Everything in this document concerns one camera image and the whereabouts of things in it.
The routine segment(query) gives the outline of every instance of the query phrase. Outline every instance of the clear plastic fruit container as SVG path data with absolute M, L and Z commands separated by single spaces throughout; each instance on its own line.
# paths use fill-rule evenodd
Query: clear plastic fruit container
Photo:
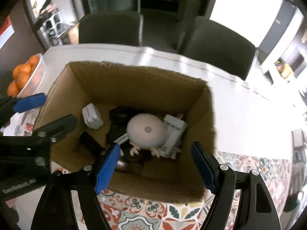
M 33 71 L 30 79 L 18 94 L 17 97 L 19 98 L 24 98 L 35 94 L 46 75 L 47 68 L 46 68 L 46 63 L 43 59 L 43 55 L 41 53 L 38 53 L 36 54 L 36 56 L 39 57 L 39 62 L 35 70 Z

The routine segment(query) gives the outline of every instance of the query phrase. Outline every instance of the open cardboard box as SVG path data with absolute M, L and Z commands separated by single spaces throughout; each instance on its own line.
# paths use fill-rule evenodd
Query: open cardboard box
M 104 121 L 97 130 L 87 128 L 82 118 L 82 108 L 89 103 L 94 103 Z M 111 125 L 108 113 L 119 105 L 161 117 L 183 113 L 188 127 L 176 160 L 153 157 L 138 174 L 115 171 L 108 188 L 170 203 L 200 201 L 205 188 L 190 155 L 191 144 L 199 141 L 209 154 L 215 150 L 211 93 L 203 80 L 152 67 L 71 62 L 51 87 L 34 128 L 67 114 L 78 118 L 76 129 L 51 147 L 51 159 L 76 172 L 95 161 L 79 142 L 81 132 L 87 130 L 104 147 Z

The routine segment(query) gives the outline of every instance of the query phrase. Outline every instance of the blue gripper pad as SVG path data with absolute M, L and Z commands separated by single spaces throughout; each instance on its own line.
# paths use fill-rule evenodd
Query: blue gripper pad
M 45 102 L 46 102 L 46 95 L 43 93 L 35 94 L 25 98 L 20 98 L 13 106 L 13 111 L 16 113 L 23 113 L 28 110 L 40 107 L 44 105 Z
M 102 190 L 107 189 L 119 158 L 120 146 L 119 144 L 115 144 L 97 174 L 95 186 L 97 195 L 99 195 Z
M 199 174 L 201 175 L 201 179 L 205 184 L 206 189 L 209 189 L 211 193 L 215 194 L 217 187 L 214 183 L 214 173 L 212 172 L 207 160 L 205 159 L 203 153 L 199 150 L 199 148 L 192 144 L 191 146 L 191 156 L 198 169 Z

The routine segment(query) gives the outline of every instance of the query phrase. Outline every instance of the table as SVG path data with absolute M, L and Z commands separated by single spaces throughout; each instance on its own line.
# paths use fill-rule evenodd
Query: table
M 291 174 L 291 130 L 297 128 L 297 121 L 290 117 L 293 111 L 290 103 L 282 102 L 280 97 L 274 94 L 265 94 L 240 78 L 210 64 L 149 47 L 108 44 L 51 47 L 44 54 L 44 60 L 47 64 L 47 75 L 38 93 L 47 94 L 70 61 L 108 61 L 125 65 L 151 66 L 206 80 L 213 95 L 217 149 L 215 156 L 220 163 L 226 163 L 234 170 L 244 172 L 251 169 L 259 170 L 277 211 L 279 215 L 281 214 Z M 31 202 L 33 205 L 31 208 L 35 210 L 35 203 L 37 204 L 40 193 L 36 190 L 31 192 L 31 195 L 19 197 L 16 208 L 21 208 L 20 211 L 26 206 L 30 208 Z M 111 191 L 104 191 L 99 198 L 105 214 L 110 218 L 112 229 L 126 229 L 138 222 L 144 228 L 151 230 L 183 228 L 187 230 L 199 228 L 213 196 L 207 193 L 203 202 L 188 206 L 150 202 Z M 227 229 L 232 228 L 238 199 L 239 193 L 236 193 Z M 76 215 L 82 222 L 82 213 L 78 206 L 76 206 Z

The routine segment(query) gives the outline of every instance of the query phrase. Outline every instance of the black chair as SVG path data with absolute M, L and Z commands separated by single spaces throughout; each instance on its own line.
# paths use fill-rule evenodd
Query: black chair
M 137 12 L 96 12 L 81 18 L 79 43 L 141 46 L 143 15 Z
M 179 53 L 212 64 L 243 80 L 256 60 L 256 48 L 251 42 L 202 16 L 194 19 L 193 27 L 183 40 Z

